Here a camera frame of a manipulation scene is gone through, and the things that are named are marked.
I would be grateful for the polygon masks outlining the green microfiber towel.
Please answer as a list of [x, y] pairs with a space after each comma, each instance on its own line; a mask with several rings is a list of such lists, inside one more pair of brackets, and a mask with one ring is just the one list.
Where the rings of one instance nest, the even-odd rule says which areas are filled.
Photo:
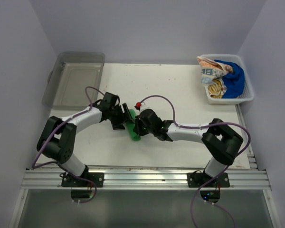
[[[133, 109], [129, 110], [131, 117], [134, 119], [136, 116], [136, 113]], [[141, 139], [141, 137], [134, 132], [134, 127], [135, 127], [135, 123], [128, 121], [126, 123], [126, 129], [128, 130], [129, 136], [133, 141], [139, 141]]]

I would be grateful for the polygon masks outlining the printed patterned towel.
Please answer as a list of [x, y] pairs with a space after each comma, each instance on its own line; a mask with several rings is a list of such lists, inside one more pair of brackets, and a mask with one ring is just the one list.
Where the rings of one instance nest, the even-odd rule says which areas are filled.
[[201, 83], [204, 86], [213, 84], [214, 79], [234, 73], [233, 67], [228, 64], [219, 63], [206, 57], [197, 57], [197, 61], [201, 67]]

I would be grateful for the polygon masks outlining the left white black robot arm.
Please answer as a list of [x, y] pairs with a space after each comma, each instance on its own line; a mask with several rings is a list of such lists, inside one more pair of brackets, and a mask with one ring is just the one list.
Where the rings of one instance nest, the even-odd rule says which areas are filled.
[[76, 135], [103, 121], [110, 121], [113, 130], [124, 130], [126, 124], [135, 123], [127, 104], [120, 104], [119, 96], [106, 92], [81, 112], [64, 118], [50, 117], [37, 143], [38, 154], [70, 173], [76, 185], [85, 186], [89, 181], [88, 167], [74, 154]]

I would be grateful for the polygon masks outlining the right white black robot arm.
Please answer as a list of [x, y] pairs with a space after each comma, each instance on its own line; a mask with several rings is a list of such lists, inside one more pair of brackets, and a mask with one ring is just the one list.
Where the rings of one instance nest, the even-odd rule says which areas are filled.
[[123, 111], [114, 118], [112, 126], [123, 129], [125, 124], [130, 125], [127, 129], [133, 138], [152, 134], [163, 142], [188, 141], [204, 144], [212, 158], [203, 173], [193, 179], [210, 187], [219, 181], [224, 169], [233, 164], [243, 143], [242, 136], [218, 118], [206, 126], [178, 126], [172, 120], [162, 120], [150, 108], [140, 110], [136, 115], [135, 111], [124, 106]]

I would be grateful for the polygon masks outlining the clear grey plastic bin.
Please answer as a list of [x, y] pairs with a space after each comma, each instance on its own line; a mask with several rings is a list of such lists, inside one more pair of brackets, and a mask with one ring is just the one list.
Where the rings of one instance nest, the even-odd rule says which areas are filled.
[[60, 53], [48, 76], [42, 104], [55, 110], [80, 111], [86, 108], [90, 102], [85, 88], [100, 89], [104, 64], [104, 53]]

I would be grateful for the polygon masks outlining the yellow striped cloth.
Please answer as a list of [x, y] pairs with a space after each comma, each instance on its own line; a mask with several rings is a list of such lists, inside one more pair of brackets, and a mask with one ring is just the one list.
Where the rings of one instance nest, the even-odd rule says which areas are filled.
[[208, 92], [210, 97], [215, 99], [223, 98], [223, 95], [226, 93], [227, 87], [225, 86], [223, 80], [214, 79], [211, 84], [208, 86]]

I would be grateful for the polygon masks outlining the blue cloth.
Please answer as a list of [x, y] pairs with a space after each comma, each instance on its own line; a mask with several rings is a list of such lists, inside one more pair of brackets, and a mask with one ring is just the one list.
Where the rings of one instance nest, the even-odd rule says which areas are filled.
[[242, 67], [233, 62], [227, 62], [215, 59], [215, 62], [226, 64], [233, 69], [233, 73], [228, 73], [223, 76], [222, 80], [227, 90], [223, 94], [223, 99], [233, 99], [240, 96], [245, 87], [245, 73]]

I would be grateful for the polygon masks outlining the white perforated plastic basket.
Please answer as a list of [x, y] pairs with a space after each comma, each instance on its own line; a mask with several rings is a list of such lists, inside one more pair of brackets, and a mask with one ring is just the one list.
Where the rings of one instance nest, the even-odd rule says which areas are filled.
[[240, 67], [242, 67], [242, 69], [244, 70], [245, 73], [245, 87], [244, 87], [244, 91], [243, 93], [238, 96], [237, 98], [233, 98], [233, 99], [215, 99], [210, 97], [209, 92], [208, 92], [208, 86], [204, 86], [205, 90], [206, 90], [206, 95], [208, 98], [208, 103], [209, 104], [213, 104], [213, 105], [237, 105], [240, 104], [244, 101], [251, 101], [254, 98], [254, 93], [253, 93], [253, 89], [252, 89], [252, 85], [249, 81], [248, 78], [248, 74], [246, 73], [245, 70], [245, 65], [242, 61], [242, 59], [237, 56], [237, 55], [229, 55], [229, 54], [206, 54], [206, 55], [201, 55], [200, 57], [206, 57], [208, 59], [211, 60], [222, 60], [222, 61], [227, 61], [227, 62], [233, 62], [238, 64]]

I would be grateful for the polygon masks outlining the aluminium mounting rail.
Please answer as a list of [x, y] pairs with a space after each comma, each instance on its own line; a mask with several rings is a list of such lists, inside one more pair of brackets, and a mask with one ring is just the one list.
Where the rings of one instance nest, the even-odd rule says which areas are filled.
[[[191, 173], [195, 169], [146, 167], [90, 167], [98, 176], [101, 190], [193, 190]], [[221, 190], [269, 190], [268, 175], [259, 170], [229, 169], [218, 178], [214, 188]], [[62, 187], [62, 170], [49, 166], [25, 171], [22, 189], [51, 190]]]

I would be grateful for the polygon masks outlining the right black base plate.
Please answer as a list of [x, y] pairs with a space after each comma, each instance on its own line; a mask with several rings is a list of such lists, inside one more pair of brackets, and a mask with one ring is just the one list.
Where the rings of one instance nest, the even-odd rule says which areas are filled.
[[[211, 179], [212, 178], [210, 176], [200, 171], [187, 173], [187, 183], [188, 183], [189, 188], [199, 188], [201, 185], [210, 181]], [[209, 182], [205, 187], [207, 188], [216, 188], [216, 187], [229, 188], [230, 183], [229, 183], [228, 174], [227, 173], [221, 174], [219, 177]]]

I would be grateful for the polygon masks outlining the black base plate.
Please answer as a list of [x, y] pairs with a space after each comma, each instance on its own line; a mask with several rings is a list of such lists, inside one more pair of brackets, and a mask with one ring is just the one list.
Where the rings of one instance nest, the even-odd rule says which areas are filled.
[[[212, 178], [210, 176], [200, 171], [187, 173], [187, 183], [188, 183], [189, 188], [199, 188], [201, 185], [210, 181], [211, 179]], [[209, 182], [205, 187], [207, 188], [216, 188], [216, 187], [229, 188], [230, 183], [229, 183], [228, 174], [227, 173], [221, 174], [219, 177]]]
[[69, 173], [61, 173], [59, 175], [62, 178], [62, 187], [97, 187], [101, 188], [104, 183], [105, 175], [101, 172], [87, 172], [82, 177], [75, 177]]

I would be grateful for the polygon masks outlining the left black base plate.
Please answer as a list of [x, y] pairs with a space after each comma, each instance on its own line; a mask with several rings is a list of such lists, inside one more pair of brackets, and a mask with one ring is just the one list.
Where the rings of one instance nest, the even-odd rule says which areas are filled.
[[69, 173], [61, 173], [59, 175], [62, 178], [62, 187], [97, 187], [101, 188], [104, 183], [105, 175], [101, 172], [87, 172], [82, 177], [75, 177]]

